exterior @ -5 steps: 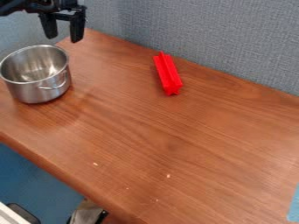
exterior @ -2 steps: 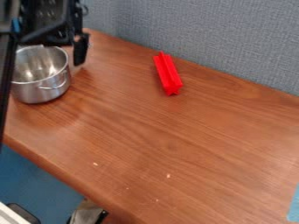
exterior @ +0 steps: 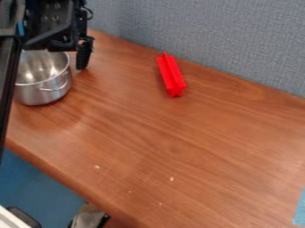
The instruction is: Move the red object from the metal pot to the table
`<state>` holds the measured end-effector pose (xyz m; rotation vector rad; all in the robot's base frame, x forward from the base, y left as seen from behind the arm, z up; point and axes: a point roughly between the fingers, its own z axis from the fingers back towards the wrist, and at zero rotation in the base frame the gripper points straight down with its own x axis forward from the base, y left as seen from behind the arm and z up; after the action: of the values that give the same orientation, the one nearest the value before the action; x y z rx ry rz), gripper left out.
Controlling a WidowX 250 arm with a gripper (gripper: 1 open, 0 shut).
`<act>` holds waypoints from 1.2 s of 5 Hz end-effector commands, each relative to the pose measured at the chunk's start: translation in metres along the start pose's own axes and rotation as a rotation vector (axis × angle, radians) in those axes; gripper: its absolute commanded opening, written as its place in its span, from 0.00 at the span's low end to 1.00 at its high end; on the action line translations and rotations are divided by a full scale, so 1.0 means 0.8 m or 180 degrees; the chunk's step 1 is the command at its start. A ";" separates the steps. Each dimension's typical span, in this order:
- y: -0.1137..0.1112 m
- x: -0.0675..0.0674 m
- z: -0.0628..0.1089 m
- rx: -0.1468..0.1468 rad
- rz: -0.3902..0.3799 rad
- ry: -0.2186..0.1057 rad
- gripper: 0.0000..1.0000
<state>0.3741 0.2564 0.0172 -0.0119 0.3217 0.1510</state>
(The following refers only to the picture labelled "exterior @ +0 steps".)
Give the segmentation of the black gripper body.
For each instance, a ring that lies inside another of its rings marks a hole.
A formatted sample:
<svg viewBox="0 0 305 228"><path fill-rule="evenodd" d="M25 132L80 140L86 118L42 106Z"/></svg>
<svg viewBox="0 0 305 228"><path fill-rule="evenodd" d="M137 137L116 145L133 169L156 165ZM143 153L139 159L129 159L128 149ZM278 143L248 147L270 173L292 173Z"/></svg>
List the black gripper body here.
<svg viewBox="0 0 305 228"><path fill-rule="evenodd" d="M22 10L22 49L49 52L92 51L93 37L86 35L92 10L86 0L19 0Z"/></svg>

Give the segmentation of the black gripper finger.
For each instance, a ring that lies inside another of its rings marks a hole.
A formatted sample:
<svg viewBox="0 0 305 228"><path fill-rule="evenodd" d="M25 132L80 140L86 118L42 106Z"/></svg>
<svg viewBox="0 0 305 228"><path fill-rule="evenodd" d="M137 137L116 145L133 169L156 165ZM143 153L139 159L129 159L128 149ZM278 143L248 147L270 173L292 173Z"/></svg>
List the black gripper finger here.
<svg viewBox="0 0 305 228"><path fill-rule="evenodd" d="M88 66L93 51L93 37L86 36L76 47L76 70L82 70Z"/></svg>

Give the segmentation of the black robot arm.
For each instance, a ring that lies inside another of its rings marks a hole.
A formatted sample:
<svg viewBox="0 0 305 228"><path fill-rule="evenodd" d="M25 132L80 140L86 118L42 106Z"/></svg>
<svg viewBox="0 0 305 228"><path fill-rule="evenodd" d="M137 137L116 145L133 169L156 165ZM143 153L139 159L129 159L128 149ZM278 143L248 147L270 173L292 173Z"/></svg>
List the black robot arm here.
<svg viewBox="0 0 305 228"><path fill-rule="evenodd" d="M13 100L54 102L70 90L69 52L88 66L93 38L85 0L0 0L0 159Z"/></svg>

